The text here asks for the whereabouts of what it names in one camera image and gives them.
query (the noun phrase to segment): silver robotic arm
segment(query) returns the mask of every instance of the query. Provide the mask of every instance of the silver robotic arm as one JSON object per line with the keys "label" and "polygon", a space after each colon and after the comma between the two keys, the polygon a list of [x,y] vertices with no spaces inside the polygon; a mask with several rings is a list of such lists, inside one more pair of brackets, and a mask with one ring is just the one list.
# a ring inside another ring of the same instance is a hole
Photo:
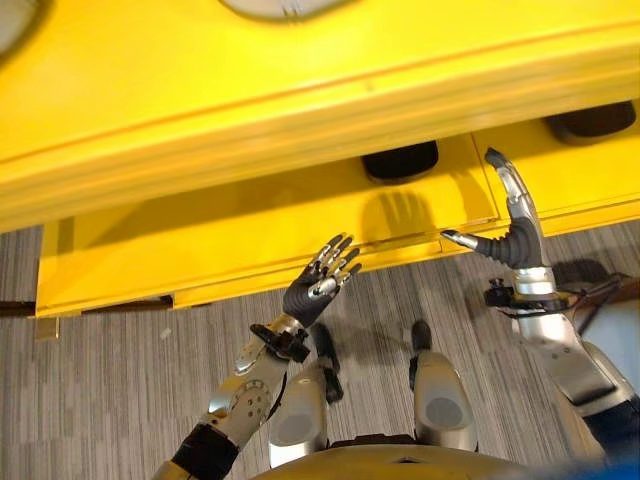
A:
{"label": "silver robotic arm", "polygon": [[351,237],[332,238],[284,295],[283,313],[269,325],[254,324],[255,337],[236,360],[235,371],[218,387],[208,412],[154,479],[221,479],[229,472],[239,451],[266,422],[273,393],[285,381],[289,361],[303,362],[310,327],[340,289],[360,270],[351,266],[358,255],[343,256]]}
{"label": "silver robotic arm", "polygon": [[596,346],[582,341],[565,315],[576,299],[556,287],[538,215],[522,178],[492,148],[485,160],[494,167],[507,193],[508,233],[500,239],[486,239],[446,230],[442,236],[511,268],[513,287],[506,287],[501,279],[492,280],[485,292],[487,305],[498,307],[512,319],[514,331],[605,450],[617,449],[621,446],[618,440],[627,437],[635,437],[637,443],[638,397],[609,359]]}

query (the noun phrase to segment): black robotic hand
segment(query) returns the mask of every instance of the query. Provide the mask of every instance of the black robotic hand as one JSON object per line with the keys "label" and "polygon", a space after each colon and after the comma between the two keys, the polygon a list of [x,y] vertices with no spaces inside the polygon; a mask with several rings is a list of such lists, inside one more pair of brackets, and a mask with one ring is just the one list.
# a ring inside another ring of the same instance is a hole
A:
{"label": "black robotic hand", "polygon": [[296,318],[305,328],[310,327],[338,294],[340,289],[362,267],[349,263],[360,253],[354,248],[344,257],[352,237],[336,235],[322,247],[284,294],[283,310]]}

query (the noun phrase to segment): yellow furniture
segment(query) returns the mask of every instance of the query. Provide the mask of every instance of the yellow furniture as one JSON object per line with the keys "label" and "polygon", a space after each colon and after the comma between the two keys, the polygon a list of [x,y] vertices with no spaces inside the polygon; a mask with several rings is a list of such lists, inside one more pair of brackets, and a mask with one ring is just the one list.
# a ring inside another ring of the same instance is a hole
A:
{"label": "yellow furniture", "polygon": [[374,184],[350,158],[49,223],[37,315],[167,293],[186,307],[285,286],[340,231],[355,234],[368,270],[458,253],[439,231],[497,235],[509,223],[478,155],[489,145],[520,170],[546,235],[640,218],[640,122],[570,147],[533,120],[439,140],[436,167],[405,185]]}
{"label": "yellow furniture", "polygon": [[638,98],[639,79],[638,0],[358,0],[295,24],[60,0],[0,69],[0,231]]}

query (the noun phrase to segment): silver knee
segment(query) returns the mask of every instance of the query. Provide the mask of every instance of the silver knee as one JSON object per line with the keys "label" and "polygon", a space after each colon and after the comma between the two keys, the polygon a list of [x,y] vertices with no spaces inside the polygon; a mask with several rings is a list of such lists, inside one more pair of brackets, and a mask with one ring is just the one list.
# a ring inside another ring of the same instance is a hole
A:
{"label": "silver knee", "polygon": [[441,353],[418,353],[414,417],[420,443],[469,451],[478,445],[469,399],[453,365]]}
{"label": "silver knee", "polygon": [[287,384],[281,406],[270,422],[272,468],[326,448],[325,392],[324,370],[317,361]]}

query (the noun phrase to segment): black cable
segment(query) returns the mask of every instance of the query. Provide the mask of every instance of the black cable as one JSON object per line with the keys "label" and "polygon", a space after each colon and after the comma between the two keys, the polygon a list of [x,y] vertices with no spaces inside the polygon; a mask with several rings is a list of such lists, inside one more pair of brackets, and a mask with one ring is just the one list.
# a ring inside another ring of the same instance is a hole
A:
{"label": "black cable", "polygon": [[265,422],[268,421],[274,413],[276,413],[276,410],[280,406],[280,400],[282,400],[282,395],[284,395],[284,389],[286,386],[287,386],[287,372],[284,372],[284,375],[282,376],[282,387],[280,388],[280,393],[278,393],[278,398],[276,398],[276,401],[271,407],[271,410],[269,410],[269,415],[267,416],[267,420],[265,420]]}

